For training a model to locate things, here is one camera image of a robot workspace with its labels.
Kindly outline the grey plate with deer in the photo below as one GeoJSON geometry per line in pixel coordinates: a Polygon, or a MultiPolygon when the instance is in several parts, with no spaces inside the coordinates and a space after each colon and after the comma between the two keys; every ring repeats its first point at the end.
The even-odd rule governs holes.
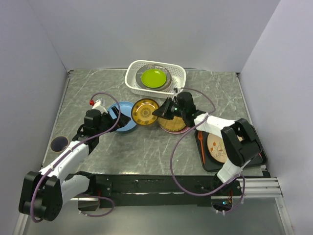
{"type": "Polygon", "coordinates": [[[140,88],[152,90],[152,91],[163,91],[163,90],[167,89],[171,85],[171,82],[172,82],[172,76],[171,76],[170,72],[165,67],[158,65],[158,64],[148,64],[148,65],[142,66],[137,71],[137,73],[135,75],[135,79],[136,79],[136,82],[140,88]],[[143,83],[140,80],[141,75],[146,70],[149,70],[149,69],[159,69],[159,70],[163,71],[167,76],[167,82],[163,86],[161,86],[160,88],[148,88],[145,85],[143,85],[143,83]]]}

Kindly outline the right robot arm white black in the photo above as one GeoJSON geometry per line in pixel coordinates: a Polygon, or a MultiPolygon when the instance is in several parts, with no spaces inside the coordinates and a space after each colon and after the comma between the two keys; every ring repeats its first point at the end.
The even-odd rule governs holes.
{"type": "Polygon", "coordinates": [[[228,120],[196,108],[192,95],[181,92],[167,98],[152,115],[167,120],[182,118],[186,126],[213,134],[223,140],[227,160],[216,174],[215,192],[225,195],[231,190],[230,179],[240,175],[243,168],[264,150],[255,128],[244,118],[228,120]]]}

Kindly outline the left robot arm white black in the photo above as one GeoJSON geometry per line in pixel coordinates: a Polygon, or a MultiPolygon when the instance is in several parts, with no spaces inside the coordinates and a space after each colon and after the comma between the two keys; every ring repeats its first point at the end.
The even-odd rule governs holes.
{"type": "Polygon", "coordinates": [[[112,107],[110,111],[104,107],[88,110],[68,147],[48,166],[26,174],[19,212],[30,215],[36,223],[53,221],[71,198],[79,194],[93,196],[97,192],[95,175],[71,172],[96,148],[101,135],[123,128],[130,121],[130,115],[121,112],[119,107],[112,107]]]}

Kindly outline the green plastic plate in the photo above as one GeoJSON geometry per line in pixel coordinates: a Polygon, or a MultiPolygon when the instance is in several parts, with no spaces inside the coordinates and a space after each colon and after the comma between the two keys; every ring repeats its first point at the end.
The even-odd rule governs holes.
{"type": "Polygon", "coordinates": [[[148,88],[160,88],[167,82],[167,76],[159,69],[149,69],[141,75],[140,80],[148,88]]]}

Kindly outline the blue plate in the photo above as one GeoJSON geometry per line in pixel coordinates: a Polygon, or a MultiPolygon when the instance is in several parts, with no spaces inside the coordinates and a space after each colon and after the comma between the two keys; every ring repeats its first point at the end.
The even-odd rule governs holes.
{"type": "MultiPolygon", "coordinates": [[[[131,120],[128,122],[128,124],[126,126],[118,128],[116,131],[120,132],[120,133],[131,132],[136,128],[136,123],[133,121],[133,118],[131,117],[131,110],[132,110],[132,107],[134,104],[129,102],[129,101],[120,101],[119,105],[120,105],[122,114],[130,117],[131,120]]],[[[110,113],[111,117],[113,119],[116,119],[117,115],[113,112],[113,110],[112,110],[113,107],[117,108],[118,106],[116,103],[114,103],[107,110],[110,113]]]]}

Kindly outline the yellow patterned brown-rimmed plate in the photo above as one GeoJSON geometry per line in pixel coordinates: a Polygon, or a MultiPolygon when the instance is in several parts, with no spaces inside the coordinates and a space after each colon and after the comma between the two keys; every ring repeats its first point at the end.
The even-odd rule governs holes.
{"type": "Polygon", "coordinates": [[[147,126],[155,123],[158,119],[153,115],[153,112],[159,108],[158,103],[150,98],[143,98],[138,100],[131,110],[131,117],[133,121],[142,126],[147,126]]]}

